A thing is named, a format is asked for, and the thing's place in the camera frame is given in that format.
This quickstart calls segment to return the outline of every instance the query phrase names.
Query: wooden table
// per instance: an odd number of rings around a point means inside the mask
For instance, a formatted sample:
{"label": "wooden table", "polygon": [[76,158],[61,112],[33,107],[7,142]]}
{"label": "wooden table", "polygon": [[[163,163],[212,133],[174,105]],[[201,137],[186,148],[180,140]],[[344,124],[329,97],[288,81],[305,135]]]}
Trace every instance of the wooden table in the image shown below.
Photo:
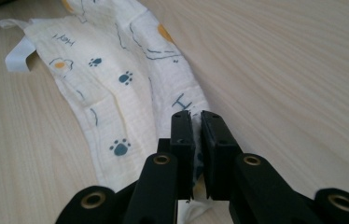
{"label": "wooden table", "polygon": [[[184,52],[242,149],[308,197],[349,191],[349,1],[143,0]],[[18,0],[0,20],[58,18],[60,1]],[[21,40],[0,28],[0,223],[53,223],[96,184],[88,145],[48,68],[8,73]],[[226,203],[194,223],[230,223]]]}

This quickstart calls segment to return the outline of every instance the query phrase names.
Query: yellow spot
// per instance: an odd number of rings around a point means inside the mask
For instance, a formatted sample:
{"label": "yellow spot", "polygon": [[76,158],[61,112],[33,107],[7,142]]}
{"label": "yellow spot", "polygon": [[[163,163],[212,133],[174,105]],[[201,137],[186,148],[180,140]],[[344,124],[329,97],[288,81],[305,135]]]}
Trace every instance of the yellow spot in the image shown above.
{"label": "yellow spot", "polygon": [[70,4],[67,2],[67,0],[62,0],[62,4],[69,12],[74,12],[74,10],[70,7]]}
{"label": "yellow spot", "polygon": [[63,68],[64,67],[64,63],[55,63],[55,67],[56,68]]}
{"label": "yellow spot", "polygon": [[160,24],[158,26],[158,32],[160,33],[160,35],[165,38],[167,41],[171,42],[172,44],[174,44],[175,42],[173,41],[173,39],[171,38],[171,36],[169,35],[169,33],[165,30],[165,27],[163,27],[162,24]]}

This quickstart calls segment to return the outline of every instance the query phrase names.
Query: cloth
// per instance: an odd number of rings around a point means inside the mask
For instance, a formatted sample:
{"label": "cloth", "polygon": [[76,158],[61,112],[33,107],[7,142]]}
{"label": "cloth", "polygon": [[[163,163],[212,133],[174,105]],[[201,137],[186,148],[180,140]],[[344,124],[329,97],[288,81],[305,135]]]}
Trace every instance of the cloth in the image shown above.
{"label": "cloth", "polygon": [[99,184],[119,191],[136,180],[171,116],[189,110],[197,152],[195,200],[180,201],[186,223],[211,202],[202,172],[200,112],[209,110],[188,62],[154,15],[135,0],[63,0],[74,14],[24,28],[72,107],[89,143]]}

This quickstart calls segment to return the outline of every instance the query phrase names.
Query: screw hole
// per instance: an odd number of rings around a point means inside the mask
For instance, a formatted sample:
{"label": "screw hole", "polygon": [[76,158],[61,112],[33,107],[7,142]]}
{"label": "screw hole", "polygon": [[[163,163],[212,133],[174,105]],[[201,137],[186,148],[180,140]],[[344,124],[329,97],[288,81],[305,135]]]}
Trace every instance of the screw hole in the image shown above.
{"label": "screw hole", "polygon": [[349,212],[349,199],[339,194],[330,194],[328,200],[337,208]]}
{"label": "screw hole", "polygon": [[164,156],[164,155],[154,157],[154,162],[158,165],[167,164],[169,163],[170,160],[171,159],[168,156]]}
{"label": "screw hole", "polygon": [[244,157],[244,162],[249,164],[249,165],[260,165],[261,164],[261,160],[257,157],[254,157],[254,156]]}
{"label": "screw hole", "polygon": [[81,206],[85,209],[92,209],[99,207],[104,202],[105,194],[101,191],[95,191],[82,198]]}

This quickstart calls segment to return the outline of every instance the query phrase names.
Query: blue paw print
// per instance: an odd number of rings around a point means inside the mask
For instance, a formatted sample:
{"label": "blue paw print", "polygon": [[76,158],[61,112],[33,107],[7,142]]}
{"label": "blue paw print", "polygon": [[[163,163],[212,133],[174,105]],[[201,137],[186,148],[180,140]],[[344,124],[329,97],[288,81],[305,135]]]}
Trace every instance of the blue paw print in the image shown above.
{"label": "blue paw print", "polygon": [[130,73],[129,71],[126,71],[125,74],[121,75],[119,77],[119,82],[125,83],[125,85],[129,85],[129,83],[132,81],[132,75],[133,73]]}
{"label": "blue paw print", "polygon": [[114,141],[114,146],[110,147],[110,150],[114,149],[114,155],[123,156],[128,152],[128,148],[131,146],[130,143],[127,143],[127,140],[124,138],[122,142],[119,140]]}
{"label": "blue paw print", "polygon": [[97,66],[99,63],[101,63],[102,62],[102,59],[101,58],[97,58],[97,59],[91,59],[91,61],[90,61],[90,63],[89,63],[89,65],[90,65],[90,67],[92,67],[92,66]]}

